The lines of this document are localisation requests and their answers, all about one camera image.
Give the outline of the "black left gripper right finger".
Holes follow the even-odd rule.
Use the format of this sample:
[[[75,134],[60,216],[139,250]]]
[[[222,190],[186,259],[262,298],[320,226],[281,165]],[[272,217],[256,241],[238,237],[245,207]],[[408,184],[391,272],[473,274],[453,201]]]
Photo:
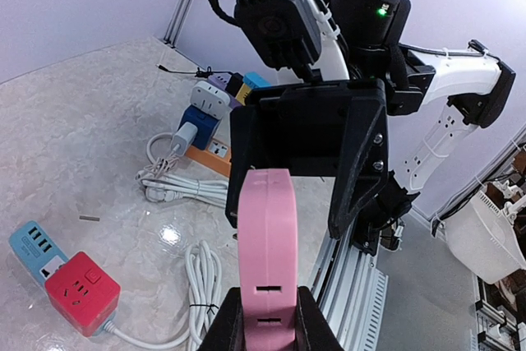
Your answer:
[[[298,287],[293,349],[344,351],[306,286]]]

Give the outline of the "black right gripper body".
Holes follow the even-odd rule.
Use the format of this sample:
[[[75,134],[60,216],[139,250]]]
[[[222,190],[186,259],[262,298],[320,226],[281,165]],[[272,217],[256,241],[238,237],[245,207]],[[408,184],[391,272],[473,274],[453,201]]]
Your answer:
[[[373,141],[385,130],[385,107],[379,79],[254,90],[230,115],[230,172],[371,173],[372,163],[385,158]]]

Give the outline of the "pink plug adapter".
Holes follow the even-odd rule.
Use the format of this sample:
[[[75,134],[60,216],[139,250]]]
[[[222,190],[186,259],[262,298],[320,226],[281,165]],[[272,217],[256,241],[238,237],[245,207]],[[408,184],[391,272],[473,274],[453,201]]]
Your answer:
[[[238,202],[238,260],[247,350],[291,350],[298,218],[287,169],[251,169]]]

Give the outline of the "light blue power strip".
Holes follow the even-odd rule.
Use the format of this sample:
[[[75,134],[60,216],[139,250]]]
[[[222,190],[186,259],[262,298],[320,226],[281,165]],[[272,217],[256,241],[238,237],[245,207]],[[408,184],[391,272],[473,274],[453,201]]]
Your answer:
[[[27,222],[15,231],[9,238],[9,245],[45,293],[45,281],[71,259],[34,221]]]

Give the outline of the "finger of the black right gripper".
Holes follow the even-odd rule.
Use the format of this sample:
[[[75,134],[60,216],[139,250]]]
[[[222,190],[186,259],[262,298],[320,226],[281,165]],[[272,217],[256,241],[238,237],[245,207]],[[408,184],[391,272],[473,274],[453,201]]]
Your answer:
[[[225,215],[238,227],[238,202],[249,169],[263,165],[261,123],[256,108],[236,108],[230,113],[231,169]]]
[[[385,96],[355,95],[345,115],[328,217],[334,239],[354,228],[360,210],[386,185],[389,169]]]

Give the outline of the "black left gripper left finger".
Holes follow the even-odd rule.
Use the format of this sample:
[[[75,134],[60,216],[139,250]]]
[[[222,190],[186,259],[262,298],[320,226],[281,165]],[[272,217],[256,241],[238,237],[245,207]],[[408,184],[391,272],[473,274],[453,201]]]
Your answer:
[[[197,350],[243,351],[245,349],[241,290],[239,287],[234,287],[227,292]]]

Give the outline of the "red cube socket adapter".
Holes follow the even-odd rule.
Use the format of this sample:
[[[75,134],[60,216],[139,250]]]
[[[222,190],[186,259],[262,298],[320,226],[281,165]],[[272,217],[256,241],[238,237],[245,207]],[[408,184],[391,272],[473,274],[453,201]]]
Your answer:
[[[85,252],[78,252],[44,283],[52,306],[86,338],[115,313],[121,287]]]

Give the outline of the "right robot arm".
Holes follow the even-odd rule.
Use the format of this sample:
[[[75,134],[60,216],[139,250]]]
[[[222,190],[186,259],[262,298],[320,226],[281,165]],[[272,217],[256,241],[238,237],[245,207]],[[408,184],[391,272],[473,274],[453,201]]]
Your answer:
[[[240,28],[288,84],[230,114],[225,214],[238,223],[248,171],[332,177],[328,230],[359,249],[394,227],[460,139],[500,116],[514,71],[471,40],[462,52],[399,39],[409,0],[236,0]]]

